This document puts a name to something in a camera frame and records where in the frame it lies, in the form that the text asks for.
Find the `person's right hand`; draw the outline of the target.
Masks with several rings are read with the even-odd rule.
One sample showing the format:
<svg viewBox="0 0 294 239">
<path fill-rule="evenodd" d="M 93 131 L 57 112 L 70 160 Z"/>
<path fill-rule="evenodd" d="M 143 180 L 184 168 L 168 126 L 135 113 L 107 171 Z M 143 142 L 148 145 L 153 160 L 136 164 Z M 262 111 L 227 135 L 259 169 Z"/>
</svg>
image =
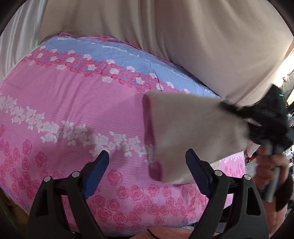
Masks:
<svg viewBox="0 0 294 239">
<path fill-rule="evenodd" d="M 289 160 L 283 154 L 269 156 L 267 148 L 261 146 L 258 150 L 256 162 L 257 167 L 253 180 L 258 188 L 265 187 L 274 179 L 273 169 L 276 167 L 280 169 L 278 184 L 281 185 L 285 183 L 288 178 Z"/>
</svg>

